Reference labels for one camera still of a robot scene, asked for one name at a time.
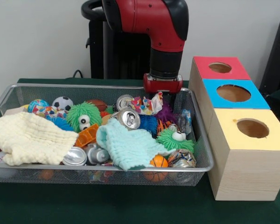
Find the white wall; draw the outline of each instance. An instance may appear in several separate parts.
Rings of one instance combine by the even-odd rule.
[[[0,0],[0,95],[21,77],[66,78],[90,73],[86,0]],[[186,0],[189,35],[180,73],[192,57],[237,56],[256,85],[280,22],[280,0]]]

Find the blue fuzzy toy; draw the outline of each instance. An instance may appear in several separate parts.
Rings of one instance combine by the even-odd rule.
[[[52,121],[57,127],[61,128],[62,130],[71,132],[74,131],[74,129],[63,118],[46,116],[46,119]]]
[[[140,116],[140,126],[139,129],[145,129],[151,134],[157,134],[158,121],[154,116],[149,115],[139,115]]]

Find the red box top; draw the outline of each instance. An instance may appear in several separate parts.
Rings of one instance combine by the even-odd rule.
[[[251,80],[237,57],[200,57],[194,61],[201,78]]]

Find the green fuzzy toy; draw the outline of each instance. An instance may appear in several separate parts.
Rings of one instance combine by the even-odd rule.
[[[79,121],[79,117],[82,115],[88,116],[89,120],[87,121],[86,119],[86,121],[83,121],[85,123]],[[90,126],[94,124],[102,124],[102,118],[100,116],[98,108],[94,104],[86,102],[72,106],[69,110],[69,113],[67,114],[66,121],[70,124],[70,126],[74,128],[74,131],[77,133],[81,131],[81,124],[85,126],[88,123],[90,123]]]
[[[157,142],[164,145],[167,150],[171,149],[187,149],[194,152],[194,143],[192,140],[177,141],[172,138],[174,131],[169,128],[164,129],[160,135],[157,137]]]
[[[113,114],[114,110],[113,110],[113,106],[108,106],[107,109],[105,109],[106,112],[108,112],[109,114]]]

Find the stacked wooden boxes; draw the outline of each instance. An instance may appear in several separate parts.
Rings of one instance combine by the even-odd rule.
[[[280,122],[234,57],[194,57],[194,91],[214,155],[216,200],[273,201],[280,189]]]

